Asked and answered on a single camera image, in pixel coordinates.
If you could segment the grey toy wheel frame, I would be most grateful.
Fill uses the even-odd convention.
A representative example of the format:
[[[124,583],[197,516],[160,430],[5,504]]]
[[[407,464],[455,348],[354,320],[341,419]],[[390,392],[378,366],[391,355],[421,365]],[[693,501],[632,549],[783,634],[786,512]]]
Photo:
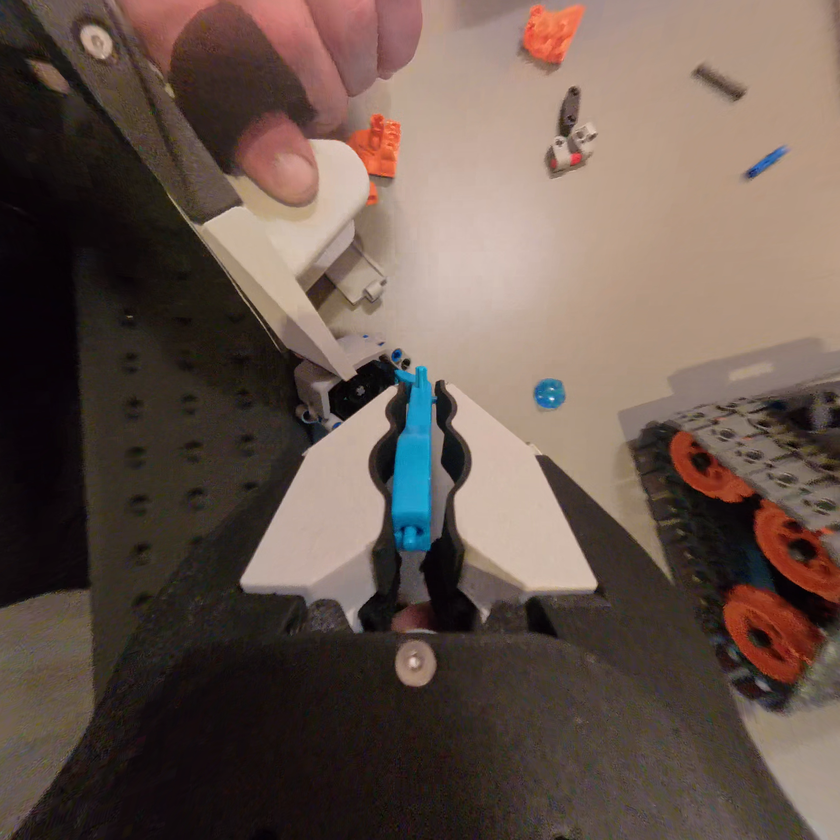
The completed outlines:
[[[412,367],[411,356],[390,346],[373,333],[349,334],[339,338],[355,373],[341,379],[309,360],[301,361],[293,372],[299,405],[296,415],[303,424],[332,431],[394,385],[394,371]]]

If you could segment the black perforated mat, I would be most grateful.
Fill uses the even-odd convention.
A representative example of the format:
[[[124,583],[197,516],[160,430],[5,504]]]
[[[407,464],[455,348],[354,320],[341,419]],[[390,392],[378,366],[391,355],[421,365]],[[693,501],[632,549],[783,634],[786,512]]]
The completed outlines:
[[[73,270],[100,698],[178,565],[306,436],[291,356],[201,246],[81,248]]]

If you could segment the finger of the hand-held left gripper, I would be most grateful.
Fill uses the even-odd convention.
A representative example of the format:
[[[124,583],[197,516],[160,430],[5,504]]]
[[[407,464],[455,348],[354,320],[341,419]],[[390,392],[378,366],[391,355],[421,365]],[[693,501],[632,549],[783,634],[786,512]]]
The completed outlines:
[[[380,334],[336,337],[288,266],[267,221],[245,206],[195,224],[195,233],[268,330],[301,359],[346,382],[361,366],[385,356]]]

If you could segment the grey orange tracked toy robot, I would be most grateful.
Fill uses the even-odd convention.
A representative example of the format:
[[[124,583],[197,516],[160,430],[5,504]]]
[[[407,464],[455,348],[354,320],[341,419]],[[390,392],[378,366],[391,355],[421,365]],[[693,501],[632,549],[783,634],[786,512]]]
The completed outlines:
[[[658,540],[729,685],[839,695],[838,379],[699,404],[630,439]]]

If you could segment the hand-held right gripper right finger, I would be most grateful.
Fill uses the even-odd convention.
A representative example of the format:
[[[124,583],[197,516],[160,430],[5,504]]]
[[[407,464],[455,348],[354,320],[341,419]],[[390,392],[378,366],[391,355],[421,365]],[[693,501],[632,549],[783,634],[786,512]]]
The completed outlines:
[[[598,582],[555,496],[539,453],[444,381],[435,385],[443,436],[434,488],[442,530],[434,541],[438,615],[488,615],[503,602],[590,596]]]

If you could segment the person's left hand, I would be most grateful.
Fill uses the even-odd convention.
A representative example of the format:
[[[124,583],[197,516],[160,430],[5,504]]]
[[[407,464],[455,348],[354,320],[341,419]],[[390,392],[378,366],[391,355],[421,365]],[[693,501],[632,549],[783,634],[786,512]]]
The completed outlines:
[[[310,140],[414,57],[418,1],[122,1],[152,63],[226,174],[290,206],[319,190]]]

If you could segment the small orange toy piece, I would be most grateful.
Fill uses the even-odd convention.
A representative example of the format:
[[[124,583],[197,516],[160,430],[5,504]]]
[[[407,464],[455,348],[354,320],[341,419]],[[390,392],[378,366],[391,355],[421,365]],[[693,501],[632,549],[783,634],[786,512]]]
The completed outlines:
[[[585,5],[575,4],[561,10],[533,5],[521,37],[521,47],[533,59],[558,67],[571,47],[585,14]]]

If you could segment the small blue toy pin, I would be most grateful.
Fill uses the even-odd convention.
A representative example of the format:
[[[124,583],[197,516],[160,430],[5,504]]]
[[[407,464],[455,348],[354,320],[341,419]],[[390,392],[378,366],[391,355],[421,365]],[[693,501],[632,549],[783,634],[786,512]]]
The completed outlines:
[[[777,165],[790,152],[788,145],[782,145],[767,153],[758,161],[753,163],[742,175],[745,181],[751,181],[767,172],[771,167]]]

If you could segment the small black toy pin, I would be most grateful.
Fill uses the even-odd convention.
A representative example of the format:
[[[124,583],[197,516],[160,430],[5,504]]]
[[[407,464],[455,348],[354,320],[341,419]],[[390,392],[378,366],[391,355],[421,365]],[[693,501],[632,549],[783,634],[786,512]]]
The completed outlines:
[[[748,92],[746,86],[721,73],[714,67],[709,66],[707,63],[700,63],[693,69],[691,76],[732,102],[738,102]]]

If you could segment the flat orange toy piece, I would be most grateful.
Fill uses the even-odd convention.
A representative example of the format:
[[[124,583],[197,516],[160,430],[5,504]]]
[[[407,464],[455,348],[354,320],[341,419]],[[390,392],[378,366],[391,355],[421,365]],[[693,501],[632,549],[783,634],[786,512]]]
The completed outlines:
[[[375,113],[371,115],[367,128],[353,131],[345,141],[360,158],[370,177],[366,206],[378,204],[377,179],[392,181],[396,178],[401,139],[401,124]]]

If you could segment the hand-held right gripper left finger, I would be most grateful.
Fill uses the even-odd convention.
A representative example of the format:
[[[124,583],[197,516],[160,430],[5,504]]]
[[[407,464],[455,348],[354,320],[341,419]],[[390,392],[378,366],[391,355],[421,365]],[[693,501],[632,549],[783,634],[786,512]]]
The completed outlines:
[[[333,600],[361,607],[375,593],[373,548],[385,499],[369,467],[390,430],[386,389],[310,447],[240,578],[257,595],[297,595],[307,604]]]

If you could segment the small grey red toy part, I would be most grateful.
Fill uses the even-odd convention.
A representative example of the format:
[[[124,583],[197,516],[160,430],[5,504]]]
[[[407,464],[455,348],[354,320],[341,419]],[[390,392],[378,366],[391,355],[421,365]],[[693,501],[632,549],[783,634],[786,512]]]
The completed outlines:
[[[571,86],[565,93],[556,133],[545,154],[545,167],[552,178],[586,166],[594,153],[598,132],[592,122],[580,121],[581,89]]]

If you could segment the blue toy wrench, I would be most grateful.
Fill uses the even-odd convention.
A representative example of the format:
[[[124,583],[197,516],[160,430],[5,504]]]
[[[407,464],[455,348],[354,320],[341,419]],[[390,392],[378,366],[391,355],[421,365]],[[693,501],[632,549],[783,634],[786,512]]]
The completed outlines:
[[[427,367],[395,371],[396,389],[386,404],[391,430],[398,430],[392,473],[392,530],[400,552],[428,551],[432,543],[433,441],[436,395]]]

